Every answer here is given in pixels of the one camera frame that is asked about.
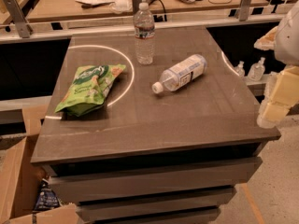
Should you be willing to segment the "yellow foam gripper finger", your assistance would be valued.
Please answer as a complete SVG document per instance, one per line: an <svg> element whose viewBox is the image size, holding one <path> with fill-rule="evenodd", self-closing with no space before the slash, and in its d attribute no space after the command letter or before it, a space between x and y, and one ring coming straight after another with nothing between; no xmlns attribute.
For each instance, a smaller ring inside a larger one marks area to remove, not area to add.
<svg viewBox="0 0 299 224"><path fill-rule="evenodd" d="M288 65L281 72L268 76L257 124L271 129L278 125L299 102L299 67Z"/></svg>

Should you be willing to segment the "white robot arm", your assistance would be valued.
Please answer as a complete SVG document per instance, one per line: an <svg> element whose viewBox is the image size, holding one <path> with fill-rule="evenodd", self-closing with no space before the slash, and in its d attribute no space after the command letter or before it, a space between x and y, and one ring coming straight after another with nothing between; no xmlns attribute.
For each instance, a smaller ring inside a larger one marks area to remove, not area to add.
<svg viewBox="0 0 299 224"><path fill-rule="evenodd" d="M299 102L299 1L278 26L254 43L254 47L272 49L276 60L285 64L282 71L269 75L259 108L257 124L271 129Z"/></svg>

